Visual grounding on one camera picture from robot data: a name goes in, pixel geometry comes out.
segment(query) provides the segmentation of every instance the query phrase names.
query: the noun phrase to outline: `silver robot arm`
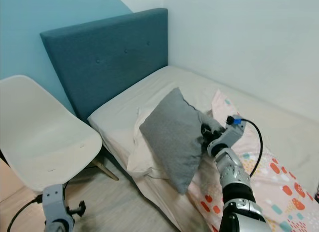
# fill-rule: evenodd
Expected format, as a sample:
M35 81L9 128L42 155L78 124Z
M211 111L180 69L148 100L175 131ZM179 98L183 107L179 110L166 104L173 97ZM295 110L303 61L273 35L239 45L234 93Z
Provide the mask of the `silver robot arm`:
M70 210L64 199L63 185L53 185L43 191L42 206L45 215L44 232L72 232L74 226L73 214L82 217L86 206L81 201L79 207Z
M220 232L271 232L261 208L256 204L250 177L231 147L241 138L246 122L234 116L227 120L226 130L201 130L207 151L215 160L223 191L223 218Z

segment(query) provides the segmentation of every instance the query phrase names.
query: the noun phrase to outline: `white pillow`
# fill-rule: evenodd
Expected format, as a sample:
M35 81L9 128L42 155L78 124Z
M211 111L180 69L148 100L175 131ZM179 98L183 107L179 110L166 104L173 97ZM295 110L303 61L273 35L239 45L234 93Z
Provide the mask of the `white pillow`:
M138 119L134 126L134 151L129 156L127 172L134 178L149 175L153 178L168 179L163 167L160 165L156 155L144 139L140 125L151 114L153 109L140 109Z

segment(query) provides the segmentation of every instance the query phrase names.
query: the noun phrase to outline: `white chair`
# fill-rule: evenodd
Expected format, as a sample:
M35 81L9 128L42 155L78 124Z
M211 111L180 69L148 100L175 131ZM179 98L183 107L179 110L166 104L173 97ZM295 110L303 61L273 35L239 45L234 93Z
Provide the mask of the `white chair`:
M94 158L100 135L70 113L32 79L17 75L0 81L0 149L22 182L42 192L64 184Z

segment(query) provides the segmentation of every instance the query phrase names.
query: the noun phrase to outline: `blue wall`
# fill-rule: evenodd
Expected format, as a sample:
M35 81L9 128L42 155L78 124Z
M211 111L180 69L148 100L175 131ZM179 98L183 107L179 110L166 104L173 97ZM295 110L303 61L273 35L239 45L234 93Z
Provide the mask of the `blue wall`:
M27 75L73 112L39 33L127 13L120 0L0 0L0 78Z

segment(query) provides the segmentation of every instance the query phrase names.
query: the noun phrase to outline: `floor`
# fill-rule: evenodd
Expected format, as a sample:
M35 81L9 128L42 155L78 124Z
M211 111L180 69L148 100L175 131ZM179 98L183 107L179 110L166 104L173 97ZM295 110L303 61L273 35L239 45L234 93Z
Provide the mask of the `floor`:
M112 180L97 168L90 168L80 172L67 185L65 197L70 208L77 208L82 200L86 204L83 217L73 216L73 231L176 231L114 165L108 163L107 167L119 181ZM23 187L0 203L0 232L6 231L15 213L33 198L33 192ZM32 204L17 217L11 231L43 232L44 221L42 204Z

